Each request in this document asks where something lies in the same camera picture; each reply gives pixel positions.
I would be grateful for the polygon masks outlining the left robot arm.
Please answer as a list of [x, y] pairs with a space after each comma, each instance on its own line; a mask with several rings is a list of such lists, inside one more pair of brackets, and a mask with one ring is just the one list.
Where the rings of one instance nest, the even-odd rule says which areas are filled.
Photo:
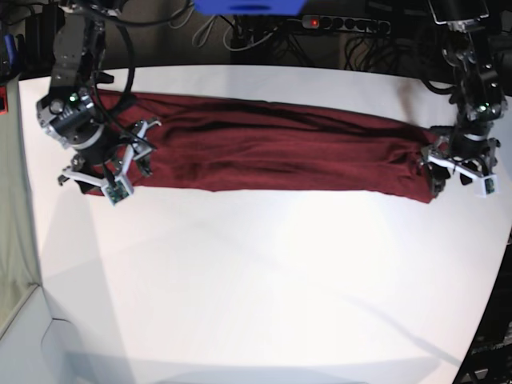
[[421, 80], [431, 92], [449, 96], [458, 112], [452, 126], [430, 128], [436, 139], [422, 149], [422, 166], [434, 196], [458, 174], [461, 184], [487, 197], [498, 192], [494, 168], [501, 146], [490, 132], [507, 109], [483, 22], [488, 6], [484, 1], [431, 1], [429, 8], [435, 24], [447, 28], [442, 56], [454, 70], [454, 84], [437, 88], [426, 77]]

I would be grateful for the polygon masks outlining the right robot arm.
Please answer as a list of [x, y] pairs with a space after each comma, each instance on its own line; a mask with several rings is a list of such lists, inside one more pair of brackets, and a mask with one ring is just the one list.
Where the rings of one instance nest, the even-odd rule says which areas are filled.
[[118, 31], [125, 43], [129, 69], [118, 101], [107, 107], [98, 85], [111, 84], [113, 76], [101, 70], [106, 50], [106, 20], [120, 15], [123, 1], [61, 1], [67, 12], [65, 24], [54, 38], [54, 65], [50, 88], [36, 105], [42, 130], [75, 154], [58, 176], [58, 184], [72, 180], [81, 192], [99, 192], [112, 205], [134, 193], [128, 173], [136, 165], [143, 176], [152, 174], [150, 156], [155, 146], [148, 130], [160, 126], [157, 118], [138, 120], [125, 127], [120, 113], [134, 106], [134, 47], [126, 24]]

